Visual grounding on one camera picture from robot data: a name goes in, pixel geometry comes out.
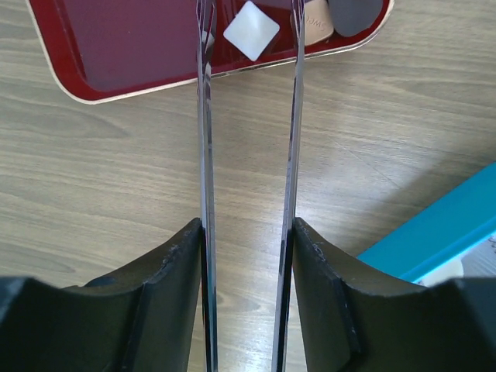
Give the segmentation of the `white square chocolate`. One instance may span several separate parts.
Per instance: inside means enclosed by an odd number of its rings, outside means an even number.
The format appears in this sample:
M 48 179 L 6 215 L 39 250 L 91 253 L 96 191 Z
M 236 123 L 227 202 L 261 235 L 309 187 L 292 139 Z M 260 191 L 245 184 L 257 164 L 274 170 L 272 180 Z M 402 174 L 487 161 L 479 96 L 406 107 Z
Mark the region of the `white square chocolate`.
M 247 1 L 223 36 L 250 61 L 256 61 L 278 34 L 280 26 L 252 1 Z

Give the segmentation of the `metal tongs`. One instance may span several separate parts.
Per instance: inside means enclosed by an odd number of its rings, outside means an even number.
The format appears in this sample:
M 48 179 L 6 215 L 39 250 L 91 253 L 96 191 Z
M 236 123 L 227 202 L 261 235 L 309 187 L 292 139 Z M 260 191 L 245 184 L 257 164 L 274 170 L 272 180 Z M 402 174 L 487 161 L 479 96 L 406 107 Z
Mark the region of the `metal tongs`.
M 205 370 L 217 371 L 219 368 L 218 335 L 217 335 L 217 297 L 216 292 L 223 287 L 217 284 L 218 278 L 224 277 L 224 270 L 229 266 L 227 256 L 215 259 L 215 196 L 212 135 L 212 55 L 215 42 L 214 27 L 216 24 L 215 5 L 212 1 L 197 3 L 198 21 L 198 138 L 200 148 L 200 187 L 201 187 L 201 299 L 205 332 Z M 262 209 L 263 203 L 274 206 L 276 202 L 283 204 L 283 226 L 281 253 L 278 259 L 270 259 L 270 267 L 277 273 L 268 277 L 266 282 L 270 289 L 263 290 L 266 298 L 270 292 L 276 296 L 273 306 L 274 344 L 270 368 L 272 371 L 283 371 L 286 365 L 288 319 L 291 295 L 291 252 L 293 248 L 292 225 L 295 219 L 296 187 L 298 174 L 299 141 L 301 135 L 301 109 L 303 87 L 303 3 L 291 2 L 291 16 L 296 25 L 296 63 L 291 106 L 291 124 L 289 134 L 289 155 L 286 178 L 270 176 L 257 170 L 233 170 L 229 161 L 224 160 L 219 167 L 221 180 L 219 183 L 221 220 L 226 221 L 233 216 L 236 209 L 248 207 L 248 212 L 240 218 L 247 219 L 254 215 L 255 209 Z

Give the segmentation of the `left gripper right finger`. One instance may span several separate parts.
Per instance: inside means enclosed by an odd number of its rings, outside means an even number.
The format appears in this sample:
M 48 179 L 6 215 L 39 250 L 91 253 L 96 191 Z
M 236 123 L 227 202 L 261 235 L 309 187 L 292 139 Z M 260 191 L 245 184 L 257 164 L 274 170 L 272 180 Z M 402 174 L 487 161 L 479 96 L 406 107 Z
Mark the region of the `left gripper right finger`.
M 493 371 L 495 281 L 423 287 L 294 222 L 293 271 L 310 371 Z

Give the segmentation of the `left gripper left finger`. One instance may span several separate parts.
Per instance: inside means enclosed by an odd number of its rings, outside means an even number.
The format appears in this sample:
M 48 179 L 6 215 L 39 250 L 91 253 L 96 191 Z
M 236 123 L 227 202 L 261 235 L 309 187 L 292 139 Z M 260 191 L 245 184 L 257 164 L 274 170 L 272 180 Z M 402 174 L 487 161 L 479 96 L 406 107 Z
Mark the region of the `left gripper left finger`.
M 3 371 L 185 371 L 201 223 L 83 286 L 1 279 Z

